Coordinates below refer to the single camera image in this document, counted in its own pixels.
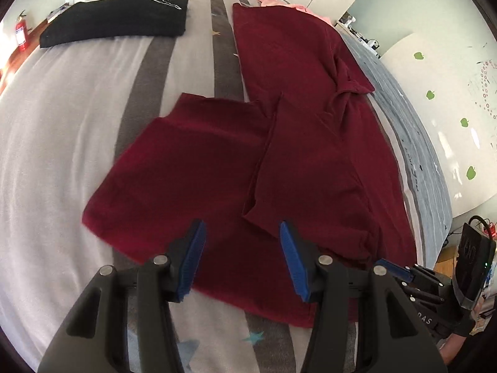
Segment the person's right hand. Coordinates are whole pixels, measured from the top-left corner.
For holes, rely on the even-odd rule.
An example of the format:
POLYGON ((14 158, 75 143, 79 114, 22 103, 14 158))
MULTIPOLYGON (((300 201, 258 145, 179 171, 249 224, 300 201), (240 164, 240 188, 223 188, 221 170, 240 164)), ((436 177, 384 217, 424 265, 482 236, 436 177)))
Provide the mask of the person's right hand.
POLYGON ((496 355, 496 318, 473 336, 452 334, 440 349, 448 372, 487 372, 496 355))

